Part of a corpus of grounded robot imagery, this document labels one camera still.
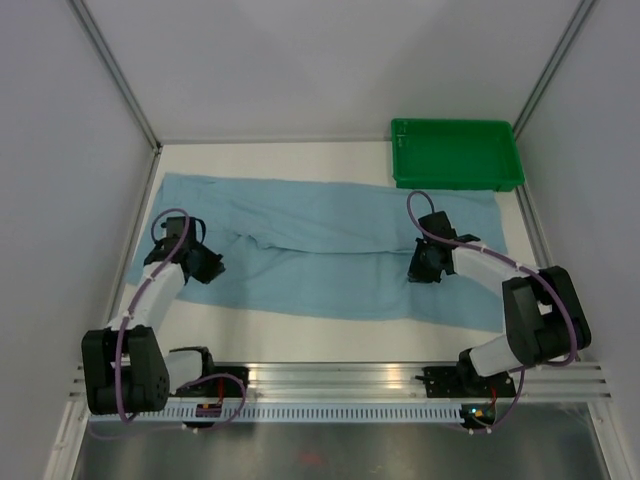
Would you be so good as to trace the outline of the green plastic tray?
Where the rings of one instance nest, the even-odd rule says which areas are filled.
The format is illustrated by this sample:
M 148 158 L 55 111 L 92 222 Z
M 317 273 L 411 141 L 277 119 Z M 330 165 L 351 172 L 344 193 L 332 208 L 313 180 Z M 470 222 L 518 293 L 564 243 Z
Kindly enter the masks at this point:
M 506 121 L 395 118 L 390 133 L 398 188 L 510 192 L 525 182 Z

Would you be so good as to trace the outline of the aluminium mounting rail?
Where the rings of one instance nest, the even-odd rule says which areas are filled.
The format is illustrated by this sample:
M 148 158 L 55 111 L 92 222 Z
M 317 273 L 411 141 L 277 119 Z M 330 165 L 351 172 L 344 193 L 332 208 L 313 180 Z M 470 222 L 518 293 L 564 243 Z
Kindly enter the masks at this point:
M 420 377 L 449 363 L 244 363 L 252 402 L 429 402 Z M 594 362 L 525 372 L 521 400 L 534 403 L 610 401 L 605 372 Z

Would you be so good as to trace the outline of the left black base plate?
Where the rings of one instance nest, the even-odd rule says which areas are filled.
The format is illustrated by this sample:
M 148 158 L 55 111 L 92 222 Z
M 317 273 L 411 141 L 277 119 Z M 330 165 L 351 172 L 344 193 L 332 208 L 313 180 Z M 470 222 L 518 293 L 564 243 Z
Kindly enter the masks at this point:
M 215 398 L 225 400 L 227 398 L 240 399 L 244 388 L 249 386 L 249 373 L 247 367 L 236 365 L 215 366 L 206 371 L 196 380 L 192 380 L 180 386 L 174 396 L 179 398 Z

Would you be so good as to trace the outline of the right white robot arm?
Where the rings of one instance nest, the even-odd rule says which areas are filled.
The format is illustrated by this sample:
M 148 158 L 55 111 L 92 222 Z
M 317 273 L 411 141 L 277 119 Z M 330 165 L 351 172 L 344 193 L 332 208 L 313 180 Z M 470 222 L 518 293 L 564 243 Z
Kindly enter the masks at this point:
M 497 374 L 564 366 L 591 345 L 592 332 L 566 269 L 530 267 L 474 235 L 460 236 L 443 211 L 410 218 L 422 234 L 410 263 L 410 281 L 439 283 L 444 275 L 457 275 L 502 300 L 504 334 L 460 354 L 455 380 L 464 394 L 480 395 Z

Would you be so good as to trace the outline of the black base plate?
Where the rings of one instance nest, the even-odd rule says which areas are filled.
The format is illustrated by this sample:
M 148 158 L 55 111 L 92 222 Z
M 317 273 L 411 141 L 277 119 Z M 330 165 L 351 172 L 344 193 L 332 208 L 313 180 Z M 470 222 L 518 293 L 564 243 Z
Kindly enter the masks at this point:
M 490 377 L 463 374 L 455 366 L 424 367 L 414 379 L 424 386 L 430 399 L 514 398 L 516 388 L 508 373 Z
M 236 365 L 215 366 L 206 371 L 196 380 L 192 380 L 180 386 L 174 396 L 179 398 L 215 398 L 225 400 L 227 398 L 240 399 L 244 388 L 249 386 L 249 373 L 247 367 Z

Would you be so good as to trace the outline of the light blue trousers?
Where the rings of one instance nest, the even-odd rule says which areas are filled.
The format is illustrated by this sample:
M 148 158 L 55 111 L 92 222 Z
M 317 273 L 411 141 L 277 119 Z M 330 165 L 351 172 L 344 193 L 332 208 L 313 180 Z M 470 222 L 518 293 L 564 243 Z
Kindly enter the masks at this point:
M 498 332 L 502 303 L 452 275 L 407 277 L 418 230 L 404 190 L 350 183 L 165 175 L 151 206 L 203 220 L 224 273 L 190 281 L 187 302 L 345 320 L 413 319 Z

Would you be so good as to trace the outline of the aluminium frame post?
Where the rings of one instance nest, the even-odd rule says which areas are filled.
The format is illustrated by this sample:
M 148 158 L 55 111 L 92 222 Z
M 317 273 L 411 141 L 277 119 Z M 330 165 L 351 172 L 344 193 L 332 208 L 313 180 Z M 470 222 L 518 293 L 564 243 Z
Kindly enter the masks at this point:
M 556 42 L 551 55 L 512 126 L 515 139 L 518 139 L 523 133 L 552 80 L 566 60 L 572 46 L 580 36 L 598 4 L 598 0 L 580 0 L 577 3 L 575 10 Z
M 151 147 L 154 153 L 159 152 L 162 147 L 161 141 L 154 132 L 147 115 L 136 98 L 124 71 L 116 59 L 109 42 L 104 36 L 89 6 L 82 0 L 69 0 L 67 1 L 67 5 L 79 22 L 83 32 L 89 40 L 89 43 L 97 54 L 108 76 L 114 83 L 116 90 L 126 104 L 128 111 L 145 138 L 147 144 Z

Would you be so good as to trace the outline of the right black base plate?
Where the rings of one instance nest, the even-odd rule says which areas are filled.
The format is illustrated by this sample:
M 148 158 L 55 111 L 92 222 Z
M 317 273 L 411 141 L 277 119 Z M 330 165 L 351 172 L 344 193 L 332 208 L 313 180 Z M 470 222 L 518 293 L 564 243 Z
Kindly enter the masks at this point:
M 424 386 L 430 399 L 514 398 L 516 388 L 508 373 L 490 377 L 463 374 L 455 366 L 424 367 L 414 379 Z

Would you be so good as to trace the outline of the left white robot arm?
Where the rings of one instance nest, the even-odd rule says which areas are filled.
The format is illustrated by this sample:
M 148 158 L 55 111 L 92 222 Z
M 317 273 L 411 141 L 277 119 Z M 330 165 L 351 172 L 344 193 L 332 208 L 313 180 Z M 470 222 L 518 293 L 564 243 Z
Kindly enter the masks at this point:
M 89 411 L 117 415 L 129 423 L 140 413 L 162 410 L 171 380 L 156 338 L 171 304 L 195 281 L 207 285 L 225 271 L 223 256 L 204 245 L 206 225 L 181 208 L 169 208 L 153 221 L 164 236 L 152 238 L 143 273 L 124 310 L 103 329 L 81 341 Z

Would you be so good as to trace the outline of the right aluminium frame post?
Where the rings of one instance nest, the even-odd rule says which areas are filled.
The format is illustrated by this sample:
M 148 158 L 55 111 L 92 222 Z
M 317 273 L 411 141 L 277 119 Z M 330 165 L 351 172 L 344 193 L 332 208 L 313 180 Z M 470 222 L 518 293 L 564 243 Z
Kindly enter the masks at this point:
M 566 60 L 572 46 L 580 36 L 598 4 L 598 0 L 580 0 L 577 3 L 575 10 L 556 42 L 551 55 L 512 126 L 515 139 L 518 139 L 523 133 L 552 80 Z

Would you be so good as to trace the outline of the left aluminium frame post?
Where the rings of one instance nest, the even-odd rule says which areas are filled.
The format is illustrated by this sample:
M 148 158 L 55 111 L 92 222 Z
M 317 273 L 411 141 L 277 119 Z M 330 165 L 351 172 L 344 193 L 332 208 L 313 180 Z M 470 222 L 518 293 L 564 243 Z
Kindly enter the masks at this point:
M 116 90 L 126 104 L 128 111 L 145 138 L 147 144 L 151 147 L 154 153 L 159 152 L 162 147 L 161 141 L 154 132 L 147 115 L 136 98 L 124 71 L 116 59 L 109 42 L 104 36 L 89 6 L 82 0 L 69 0 L 67 1 L 67 5 L 79 22 L 83 32 L 89 40 L 89 43 L 97 54 L 108 76 L 114 83 Z

